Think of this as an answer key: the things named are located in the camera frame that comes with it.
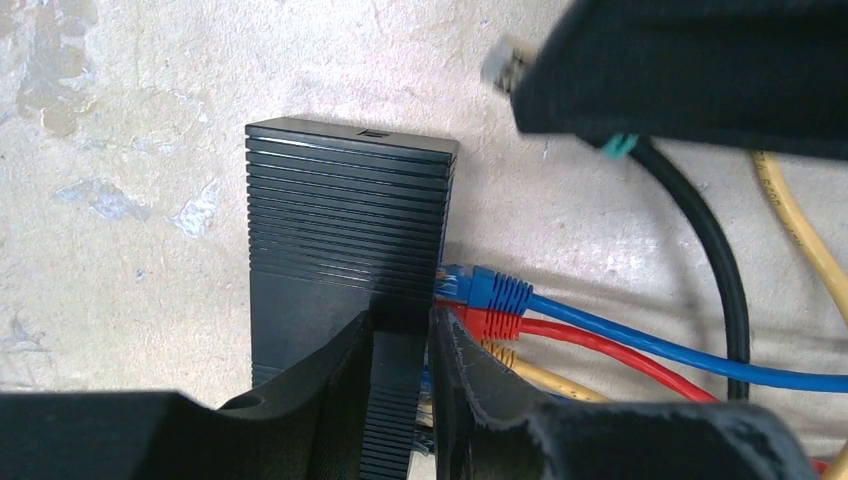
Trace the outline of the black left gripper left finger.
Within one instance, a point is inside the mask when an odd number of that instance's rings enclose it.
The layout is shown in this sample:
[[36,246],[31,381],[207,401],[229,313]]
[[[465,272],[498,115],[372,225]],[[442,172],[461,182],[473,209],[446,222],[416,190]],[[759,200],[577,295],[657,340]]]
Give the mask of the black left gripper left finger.
[[374,332],[325,346],[218,409],[175,391],[5,394],[5,479],[354,479]]

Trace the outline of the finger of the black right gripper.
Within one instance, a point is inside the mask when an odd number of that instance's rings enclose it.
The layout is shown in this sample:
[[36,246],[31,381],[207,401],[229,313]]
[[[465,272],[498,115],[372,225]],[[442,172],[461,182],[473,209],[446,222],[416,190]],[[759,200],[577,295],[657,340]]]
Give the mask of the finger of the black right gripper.
[[574,1],[511,96],[525,134],[847,155],[843,1]]

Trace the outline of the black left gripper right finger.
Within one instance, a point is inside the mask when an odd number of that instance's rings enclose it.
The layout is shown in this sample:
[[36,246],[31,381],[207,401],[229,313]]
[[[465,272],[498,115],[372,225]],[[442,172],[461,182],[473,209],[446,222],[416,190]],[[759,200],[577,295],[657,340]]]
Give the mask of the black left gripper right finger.
[[441,479],[813,479],[794,435],[747,403],[561,401],[429,315]]

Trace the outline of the black network switch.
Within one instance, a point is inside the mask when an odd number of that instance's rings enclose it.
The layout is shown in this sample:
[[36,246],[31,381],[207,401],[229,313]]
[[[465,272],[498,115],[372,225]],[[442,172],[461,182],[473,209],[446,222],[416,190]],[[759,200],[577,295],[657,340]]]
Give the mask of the black network switch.
[[279,117],[245,128],[252,382],[375,326],[363,479],[408,475],[460,145]]

